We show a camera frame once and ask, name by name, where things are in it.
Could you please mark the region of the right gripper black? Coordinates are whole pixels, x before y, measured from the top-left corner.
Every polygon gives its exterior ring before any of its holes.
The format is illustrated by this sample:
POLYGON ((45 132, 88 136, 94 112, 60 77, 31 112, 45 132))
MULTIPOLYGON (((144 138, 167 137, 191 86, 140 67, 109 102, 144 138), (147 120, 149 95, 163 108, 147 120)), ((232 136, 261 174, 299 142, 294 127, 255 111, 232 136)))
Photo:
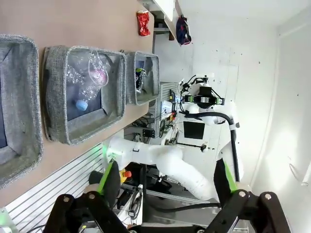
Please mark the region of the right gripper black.
POLYGON ((216 105, 224 105, 225 98, 222 98, 215 90, 212 94, 212 88, 207 86, 199 87, 199 93, 197 96, 185 95, 185 102, 196 103, 200 108, 209 108, 216 105))

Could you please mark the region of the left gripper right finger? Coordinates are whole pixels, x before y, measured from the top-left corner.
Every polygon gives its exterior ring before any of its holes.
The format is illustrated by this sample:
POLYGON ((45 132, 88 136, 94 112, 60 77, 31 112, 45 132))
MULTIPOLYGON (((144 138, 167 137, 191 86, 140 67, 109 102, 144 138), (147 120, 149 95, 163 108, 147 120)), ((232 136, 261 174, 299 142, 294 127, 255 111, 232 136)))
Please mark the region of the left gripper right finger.
POLYGON ((247 220, 257 233, 290 233, 277 195, 263 192, 259 196, 244 189, 230 189, 230 170, 220 159, 214 171, 214 185, 221 210, 206 228, 207 233, 229 233, 239 220, 247 220))

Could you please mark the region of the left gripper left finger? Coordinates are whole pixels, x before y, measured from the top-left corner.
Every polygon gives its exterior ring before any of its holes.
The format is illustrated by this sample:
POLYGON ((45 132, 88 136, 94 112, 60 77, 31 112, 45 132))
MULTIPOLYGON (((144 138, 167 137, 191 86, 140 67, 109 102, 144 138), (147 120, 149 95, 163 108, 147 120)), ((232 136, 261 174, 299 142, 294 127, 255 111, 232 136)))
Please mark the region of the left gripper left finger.
POLYGON ((118 163, 111 160, 99 186, 74 198, 58 196, 45 226, 46 233, 77 233, 83 223, 94 221, 103 233, 127 233, 127 228, 113 212, 121 187, 118 163))

